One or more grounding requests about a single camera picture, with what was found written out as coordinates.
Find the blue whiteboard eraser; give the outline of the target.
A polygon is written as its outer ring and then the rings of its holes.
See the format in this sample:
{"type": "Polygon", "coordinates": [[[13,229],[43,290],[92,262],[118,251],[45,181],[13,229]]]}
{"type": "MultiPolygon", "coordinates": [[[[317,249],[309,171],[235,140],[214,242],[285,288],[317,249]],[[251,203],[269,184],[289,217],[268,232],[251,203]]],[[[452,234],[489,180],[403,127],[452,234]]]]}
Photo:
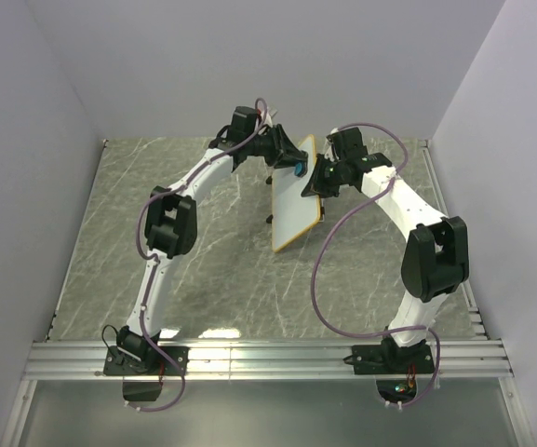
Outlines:
{"type": "Polygon", "coordinates": [[[306,172],[307,172],[307,162],[298,161],[293,168],[293,174],[298,178],[302,178],[303,176],[306,175],[306,172]]]}

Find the yellow framed whiteboard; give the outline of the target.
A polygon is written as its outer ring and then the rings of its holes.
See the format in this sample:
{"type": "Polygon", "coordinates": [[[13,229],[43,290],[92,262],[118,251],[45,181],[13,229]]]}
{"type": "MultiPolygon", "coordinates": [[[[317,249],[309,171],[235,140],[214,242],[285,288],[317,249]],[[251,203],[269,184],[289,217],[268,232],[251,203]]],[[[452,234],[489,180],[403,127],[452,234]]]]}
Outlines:
{"type": "Polygon", "coordinates": [[[302,196],[311,179],[317,150],[315,137],[310,134],[299,144],[308,155],[307,172],[299,177],[295,168],[275,169],[272,173],[272,250],[280,252],[301,237],[321,218],[319,196],[302,196]]]}

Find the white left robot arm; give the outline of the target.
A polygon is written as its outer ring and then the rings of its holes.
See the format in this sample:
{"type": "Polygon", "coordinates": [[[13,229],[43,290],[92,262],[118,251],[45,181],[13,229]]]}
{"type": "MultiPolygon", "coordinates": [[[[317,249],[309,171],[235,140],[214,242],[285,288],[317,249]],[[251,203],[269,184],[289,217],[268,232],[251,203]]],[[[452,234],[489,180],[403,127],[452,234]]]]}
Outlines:
{"type": "Polygon", "coordinates": [[[201,160],[168,189],[156,187],[138,220],[137,236],[146,244],[139,253],[146,268],[138,298],[128,321],[117,330],[108,359],[126,363],[137,374],[152,372],[162,356],[157,345],[161,314],[172,294],[181,260],[197,239],[197,206],[221,180],[250,156],[260,156],[275,169],[273,207],[281,218],[272,223],[273,250],[280,251],[319,220],[318,199],[301,195],[301,181],[316,165],[315,140],[306,137],[295,146],[279,125],[255,129],[236,145],[225,129],[211,142],[201,160]]]}

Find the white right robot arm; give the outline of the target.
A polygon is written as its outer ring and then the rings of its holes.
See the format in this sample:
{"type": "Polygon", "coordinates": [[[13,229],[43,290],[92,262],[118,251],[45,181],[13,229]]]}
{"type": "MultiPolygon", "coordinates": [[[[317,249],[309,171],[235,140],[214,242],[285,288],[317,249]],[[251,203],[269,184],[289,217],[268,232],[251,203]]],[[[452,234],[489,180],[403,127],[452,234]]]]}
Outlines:
{"type": "Polygon", "coordinates": [[[401,263],[404,295],[395,317],[379,332],[381,343],[372,364],[402,373],[425,362],[434,370],[426,336],[438,309],[469,277],[468,230],[460,217],[449,217],[423,200],[384,155],[334,161],[319,156],[306,195],[334,196],[342,185],[357,187],[377,205],[406,242],[401,263]]]}

